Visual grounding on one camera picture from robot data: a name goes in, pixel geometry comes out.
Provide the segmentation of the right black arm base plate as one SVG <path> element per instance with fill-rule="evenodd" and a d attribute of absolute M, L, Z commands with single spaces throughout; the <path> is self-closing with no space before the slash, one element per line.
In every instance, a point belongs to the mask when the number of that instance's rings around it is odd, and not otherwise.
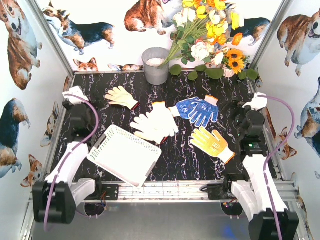
<path fill-rule="evenodd" d="M 209 200 L 230 200 L 234 198 L 231 193 L 228 180 L 220 180 L 206 183 L 200 188 L 200 191 L 207 193 Z"/>

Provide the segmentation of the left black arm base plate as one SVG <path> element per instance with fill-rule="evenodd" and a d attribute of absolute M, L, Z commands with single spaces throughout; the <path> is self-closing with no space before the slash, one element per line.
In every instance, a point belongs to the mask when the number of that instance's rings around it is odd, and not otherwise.
<path fill-rule="evenodd" d="M 102 201 L 117 201 L 119 196 L 118 184 L 103 184 L 99 199 Z"/>

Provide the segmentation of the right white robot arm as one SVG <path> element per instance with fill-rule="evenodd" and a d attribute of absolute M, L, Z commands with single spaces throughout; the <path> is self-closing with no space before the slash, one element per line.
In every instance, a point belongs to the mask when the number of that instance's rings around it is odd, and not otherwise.
<path fill-rule="evenodd" d="M 252 240 L 292 240 L 296 235 L 299 217 L 282 200 L 269 170 L 269 154 L 263 129 L 265 117 L 261 110 L 266 99 L 242 102 L 230 99 L 223 109 L 230 110 L 238 138 L 236 152 L 246 170 L 244 180 L 228 176 L 229 188 L 244 210 Z"/>

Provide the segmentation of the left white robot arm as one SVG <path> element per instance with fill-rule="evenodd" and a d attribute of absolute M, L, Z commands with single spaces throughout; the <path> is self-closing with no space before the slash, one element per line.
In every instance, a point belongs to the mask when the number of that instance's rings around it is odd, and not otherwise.
<path fill-rule="evenodd" d="M 96 133 L 99 126 L 99 116 L 93 105 L 86 99 L 67 94 L 69 98 L 76 98 L 76 107 L 90 108 L 94 114 L 95 126 L 81 141 L 68 143 L 62 160 L 43 181 L 36 182 L 32 187 L 33 215 L 37 223 L 43 223 L 44 230 L 49 230 L 49 223 L 70 224 L 77 211 L 77 207 L 88 196 L 96 191 L 96 182 L 92 178 L 83 178 L 72 184 L 81 163 L 89 154 L 86 142 Z"/>

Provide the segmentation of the yellow dotted glove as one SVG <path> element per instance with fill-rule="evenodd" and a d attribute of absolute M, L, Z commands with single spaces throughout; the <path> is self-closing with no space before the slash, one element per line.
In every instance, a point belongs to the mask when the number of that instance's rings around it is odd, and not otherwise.
<path fill-rule="evenodd" d="M 209 132 L 201 126 L 192 132 L 190 143 L 209 156 L 220 159 L 224 164 L 235 156 L 228 142 L 217 130 Z"/>

